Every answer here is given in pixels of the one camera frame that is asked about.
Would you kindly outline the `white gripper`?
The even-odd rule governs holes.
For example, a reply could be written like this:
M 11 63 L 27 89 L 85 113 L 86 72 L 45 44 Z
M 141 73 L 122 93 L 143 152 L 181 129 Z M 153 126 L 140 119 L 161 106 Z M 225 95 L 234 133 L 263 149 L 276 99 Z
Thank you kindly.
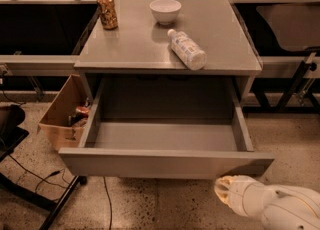
M 274 188 L 244 175 L 218 178 L 214 191 L 222 203 L 236 214 L 248 218 L 259 218 L 276 198 Z

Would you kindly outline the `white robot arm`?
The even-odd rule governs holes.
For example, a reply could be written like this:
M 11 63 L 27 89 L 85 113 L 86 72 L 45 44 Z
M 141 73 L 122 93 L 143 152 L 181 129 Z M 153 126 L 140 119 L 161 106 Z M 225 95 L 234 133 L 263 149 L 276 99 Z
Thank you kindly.
M 264 230 L 320 230 L 320 195 L 314 190 L 237 175 L 218 178 L 214 191 L 234 213 L 259 220 Z

